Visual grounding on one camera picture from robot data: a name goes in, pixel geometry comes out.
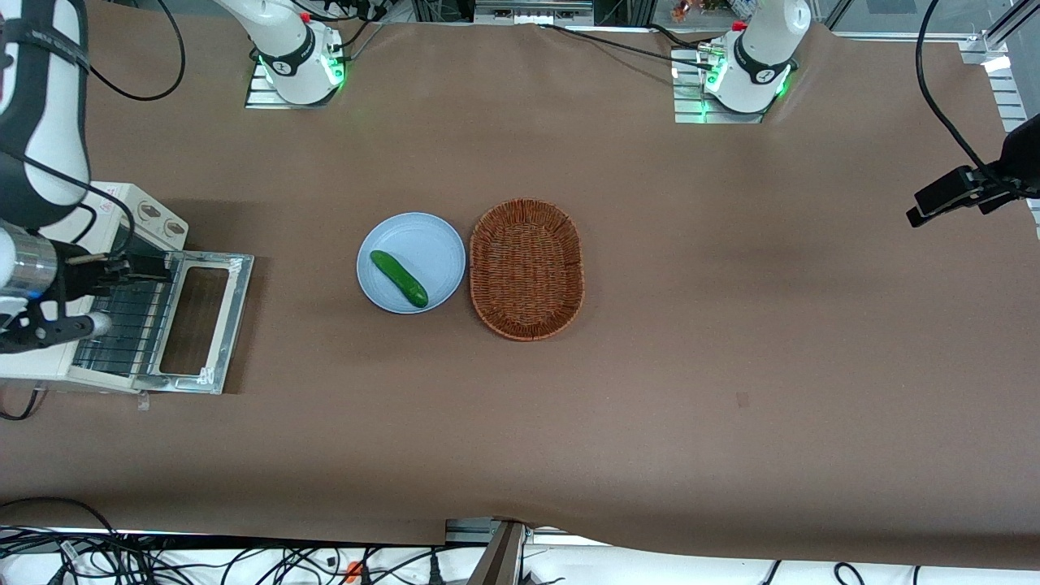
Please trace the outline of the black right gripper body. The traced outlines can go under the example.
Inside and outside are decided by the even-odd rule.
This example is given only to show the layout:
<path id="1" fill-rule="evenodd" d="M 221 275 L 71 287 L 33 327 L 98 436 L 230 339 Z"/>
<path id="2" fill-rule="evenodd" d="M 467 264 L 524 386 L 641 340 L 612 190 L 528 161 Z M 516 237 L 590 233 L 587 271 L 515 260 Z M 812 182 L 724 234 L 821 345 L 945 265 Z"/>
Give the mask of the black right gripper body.
<path id="1" fill-rule="evenodd" d="M 68 260 L 57 264 L 53 281 L 53 300 L 77 300 L 85 296 L 107 296 L 109 284 L 105 257 L 88 257 L 85 262 Z"/>

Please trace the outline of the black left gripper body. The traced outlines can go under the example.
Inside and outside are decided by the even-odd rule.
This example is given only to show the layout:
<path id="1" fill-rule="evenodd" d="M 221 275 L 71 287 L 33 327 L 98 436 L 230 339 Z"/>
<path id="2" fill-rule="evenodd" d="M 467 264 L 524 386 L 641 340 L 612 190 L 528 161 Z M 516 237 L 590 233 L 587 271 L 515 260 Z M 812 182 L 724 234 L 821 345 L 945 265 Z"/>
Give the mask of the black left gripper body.
<path id="1" fill-rule="evenodd" d="M 983 199 L 977 203 L 981 214 L 991 214 L 1011 202 L 1038 199 L 1039 115 L 1008 133 L 999 159 L 978 171 L 983 175 Z"/>

